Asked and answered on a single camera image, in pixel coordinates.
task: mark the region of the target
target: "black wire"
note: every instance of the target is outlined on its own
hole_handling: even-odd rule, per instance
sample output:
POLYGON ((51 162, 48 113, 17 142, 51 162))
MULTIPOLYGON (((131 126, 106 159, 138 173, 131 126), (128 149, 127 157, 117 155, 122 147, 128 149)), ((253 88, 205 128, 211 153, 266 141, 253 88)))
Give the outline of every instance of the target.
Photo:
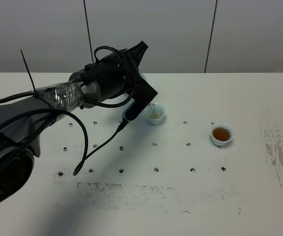
POLYGON ((33 95, 34 95, 34 91, 22 92, 22 93, 19 93, 19 94, 15 94, 15 95, 11 95, 9 97, 2 98, 2 99, 0 99, 0 103, 9 102, 9 101, 21 98, 21 97, 28 97, 28 96, 33 96, 33 95))
POLYGON ((89 153, 86 157, 83 157, 81 162, 77 165, 77 167, 75 168, 73 175, 77 175, 78 172, 81 170, 81 168, 84 165, 84 162, 91 157, 97 150, 103 148, 106 144, 108 144, 122 129, 124 129, 124 127, 128 124, 128 121, 126 119, 123 119, 122 123, 118 126, 118 128, 116 129, 116 132, 108 139, 106 140, 103 144, 101 144, 99 147, 97 147, 94 151, 92 151, 91 153, 89 153))
POLYGON ((128 74, 130 80, 133 83, 132 92, 130 93, 130 95, 124 101, 117 103, 117 104, 105 104, 105 103, 97 102, 97 101, 94 101, 94 100, 88 99, 88 98, 85 98, 85 102, 90 103, 90 104, 95 105, 95 106, 98 106, 98 107, 116 108, 116 107, 121 107, 121 106, 125 105, 126 103, 128 103, 131 100, 131 98, 133 98, 135 91, 136 91, 136 79, 134 78, 133 74, 129 70, 126 70, 126 69, 121 68, 121 67, 107 68, 107 69, 103 69, 102 71, 109 71, 109 70, 110 71, 113 71, 113 70, 114 71, 123 71, 123 72, 128 74))
POLYGON ((91 54, 91 63, 93 63, 92 46, 91 46, 90 32, 89 32, 89 25, 88 25, 88 17, 87 17, 87 8, 86 8, 85 0, 83 0, 83 2, 84 2, 84 9, 85 9, 85 17, 86 17, 86 24, 87 24, 87 33, 88 33, 88 40, 89 40, 90 54, 91 54))
POLYGON ((116 131, 108 140, 106 140, 103 144, 101 144, 99 147, 97 147, 94 151, 92 151, 91 153, 89 153, 85 158, 83 158, 81 160, 81 162, 77 165, 77 167, 75 168, 73 175, 77 175, 78 172, 81 170, 81 168, 84 165, 84 162, 90 157, 92 156, 96 151, 98 151, 99 149, 103 148, 106 144, 108 144, 116 135, 118 134, 118 131, 116 131))
POLYGON ((128 89, 126 89, 126 90, 124 90, 124 91, 120 91, 120 92, 118 92, 116 95, 122 95, 122 94, 126 93, 127 91, 129 91, 129 90, 131 90, 131 89, 132 89, 132 88, 128 88, 128 89))
POLYGON ((119 59, 119 64, 118 64, 118 66, 119 66, 119 67, 122 66, 123 55, 122 55, 122 53, 121 53, 119 50, 117 50, 117 49, 115 49, 115 48, 112 48, 112 47, 109 47, 109 46, 101 46, 101 47, 98 47, 98 48, 96 48, 96 49, 94 50, 94 57, 96 58, 96 62, 95 62, 96 67, 98 67, 99 62, 100 62, 100 60, 99 60, 98 57, 96 56, 96 53, 97 53, 98 51, 100 51, 101 49, 106 49, 106 50, 109 50, 109 51, 113 52, 113 53, 118 57, 118 59, 119 59))
POLYGON ((48 125, 53 122, 53 119, 56 118, 56 115, 49 116, 42 125, 25 141, 23 144, 21 144, 18 148, 16 148, 8 157, 6 157, 1 163, 0 163, 0 171, 2 171, 14 158, 16 158, 20 153, 22 153, 29 144, 35 140, 41 132, 48 127, 48 125))
POLYGON ((207 57, 206 57, 204 73, 206 73, 207 65, 208 65, 210 45, 211 45, 212 35, 213 35, 213 32, 214 32, 214 25, 215 25, 216 13, 217 13, 217 5, 218 5, 218 0, 216 0, 214 17, 212 19, 211 32, 210 32, 210 37, 209 37, 209 44, 208 44, 208 50, 207 50, 207 57))
POLYGON ((32 80, 32 77, 31 77, 31 75, 30 75, 30 71, 29 71, 29 69, 28 69, 28 66, 27 66, 27 63, 26 63, 26 60, 25 60, 25 57, 24 57, 24 54, 23 54, 23 51, 22 51, 22 50, 20 50, 20 51, 21 51, 21 53, 22 53, 22 56, 23 56, 23 59, 24 59, 24 63, 25 63, 25 66, 26 66, 26 70, 27 70, 27 72, 28 72, 28 74, 29 74, 29 77, 30 77, 30 80, 31 80, 31 83, 32 83, 33 91, 36 92, 35 86, 34 86, 34 83, 33 83, 33 80, 32 80))
POLYGON ((19 114, 19 115, 15 116, 15 117, 13 117, 11 119, 8 119, 7 121, 5 121, 2 124, 0 124, 0 130, 5 128, 9 124, 11 124, 11 123, 21 119, 21 118, 24 118, 24 117, 27 117, 27 116, 31 116, 31 115, 35 115, 35 114, 40 114, 40 113, 54 113, 56 115, 57 114, 65 114, 65 115, 73 118, 80 125, 80 127, 83 130, 84 138, 85 138, 84 154, 83 154, 83 157, 82 157, 82 159, 85 159, 87 151, 88 151, 88 134, 87 134, 87 130, 86 130, 84 124, 82 123, 82 121, 77 116, 75 116, 74 114, 72 114, 70 112, 67 112, 65 110, 44 108, 44 109, 38 109, 38 110, 29 111, 29 112, 24 112, 24 113, 19 114))

